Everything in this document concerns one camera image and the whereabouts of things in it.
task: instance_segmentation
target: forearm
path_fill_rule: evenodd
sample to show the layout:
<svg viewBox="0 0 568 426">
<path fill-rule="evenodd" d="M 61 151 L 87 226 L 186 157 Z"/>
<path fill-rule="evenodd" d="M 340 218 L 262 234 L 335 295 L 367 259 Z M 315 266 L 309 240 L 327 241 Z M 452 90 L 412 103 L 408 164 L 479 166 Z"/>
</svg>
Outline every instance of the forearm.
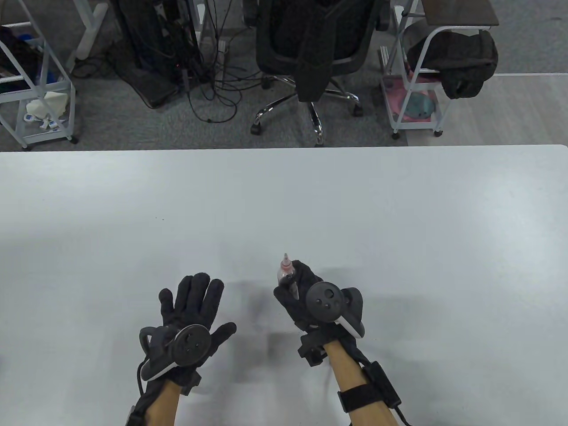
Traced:
<svg viewBox="0 0 568 426">
<path fill-rule="evenodd" d="M 368 383 L 360 365 L 347 355 L 338 341 L 324 345 L 324 349 L 341 392 Z M 358 408 L 349 413 L 349 417 L 353 426 L 398 426 L 382 401 Z"/>
<path fill-rule="evenodd" d="M 158 399 L 146 411 L 146 426 L 174 426 L 181 387 L 167 380 Z"/>
</svg>

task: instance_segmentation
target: hand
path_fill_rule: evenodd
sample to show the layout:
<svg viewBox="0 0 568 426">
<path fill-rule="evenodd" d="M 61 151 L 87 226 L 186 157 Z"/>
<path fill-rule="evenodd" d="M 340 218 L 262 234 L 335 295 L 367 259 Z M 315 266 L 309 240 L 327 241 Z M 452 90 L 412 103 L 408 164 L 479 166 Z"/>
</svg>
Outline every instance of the hand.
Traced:
<svg viewBox="0 0 568 426">
<path fill-rule="evenodd" d="M 300 356 L 306 358 L 310 365 L 320 364 L 326 356 L 323 345 L 338 340 L 352 358 L 363 360 L 364 356 L 357 349 L 355 338 L 347 330 L 335 323 L 323 323 L 316 320 L 306 306 L 306 294 L 310 287 L 324 280 L 299 260 L 293 261 L 292 265 L 295 274 L 280 282 L 274 289 L 274 296 L 284 306 L 294 324 L 308 333 L 302 336 L 302 347 L 298 350 Z M 299 300 L 296 300 L 290 291 L 290 285 L 294 281 L 298 286 Z"/>
<path fill-rule="evenodd" d="M 319 326 L 318 321 L 309 313 L 306 306 L 306 293 L 311 286 L 323 281 L 312 272 L 308 265 L 299 260 L 292 262 L 295 274 L 290 278 L 283 278 L 280 284 L 274 289 L 274 296 L 293 319 L 294 324 L 304 331 L 308 331 Z M 299 300 L 296 300 L 290 291 L 290 286 L 295 282 L 298 286 Z"/>
<path fill-rule="evenodd" d="M 158 298 L 164 325 L 173 325 L 181 329 L 188 325 L 200 324 L 210 330 L 219 309 L 224 287 L 219 279 L 210 282 L 206 273 L 185 277 L 179 283 L 175 304 L 172 292 L 163 289 Z M 182 387 L 187 386 L 196 368 L 201 367 L 236 331 L 235 323 L 221 325 L 211 334 L 209 351 L 197 364 L 176 367 L 165 374 L 166 378 Z"/>
</svg>

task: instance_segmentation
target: bottle cap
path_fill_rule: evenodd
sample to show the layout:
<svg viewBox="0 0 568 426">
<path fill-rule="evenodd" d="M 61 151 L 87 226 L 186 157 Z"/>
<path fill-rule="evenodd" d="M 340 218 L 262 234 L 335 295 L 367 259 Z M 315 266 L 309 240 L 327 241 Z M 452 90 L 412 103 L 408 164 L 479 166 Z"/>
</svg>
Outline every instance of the bottle cap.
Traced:
<svg viewBox="0 0 568 426">
<path fill-rule="evenodd" d="M 291 272 L 292 269 L 294 268 L 292 266 L 292 262 L 288 258 L 287 253 L 284 253 L 284 259 L 282 259 L 282 262 L 280 262 L 280 268 L 285 272 Z"/>
</svg>

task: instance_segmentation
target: black bag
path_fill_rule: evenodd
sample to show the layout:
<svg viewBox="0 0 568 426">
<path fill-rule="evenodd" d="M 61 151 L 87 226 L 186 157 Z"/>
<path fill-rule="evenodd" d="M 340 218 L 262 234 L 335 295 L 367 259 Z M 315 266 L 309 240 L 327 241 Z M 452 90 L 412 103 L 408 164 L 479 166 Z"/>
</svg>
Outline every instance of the black bag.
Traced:
<svg viewBox="0 0 568 426">
<path fill-rule="evenodd" d="M 32 81 L 35 81 L 39 70 L 40 57 L 38 52 L 25 41 L 14 36 L 12 30 L 2 26 L 0 26 L 0 41 L 6 45 Z M 8 59 L 4 51 L 0 49 L 0 76 L 12 77 L 18 75 L 20 75 L 20 73 L 14 64 Z M 29 88 L 25 81 L 16 81 L 0 85 L 0 93 L 3 91 L 24 90 Z"/>
<path fill-rule="evenodd" d="M 416 68 L 424 42 L 425 39 L 407 52 L 412 69 Z M 495 73 L 498 60 L 497 47 L 489 32 L 466 36 L 443 31 L 432 38 L 422 67 L 440 72 L 448 98 L 473 98 Z"/>
</svg>

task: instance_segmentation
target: computer tower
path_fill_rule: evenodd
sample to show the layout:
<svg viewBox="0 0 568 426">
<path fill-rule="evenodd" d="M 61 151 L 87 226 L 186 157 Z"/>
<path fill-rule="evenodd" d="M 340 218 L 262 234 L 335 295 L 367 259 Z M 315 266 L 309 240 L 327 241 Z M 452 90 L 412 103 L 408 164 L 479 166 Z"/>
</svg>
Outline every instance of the computer tower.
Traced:
<svg viewBox="0 0 568 426">
<path fill-rule="evenodd" d="M 180 85 L 183 68 L 203 71 L 192 0 L 111 0 L 137 66 Z"/>
</svg>

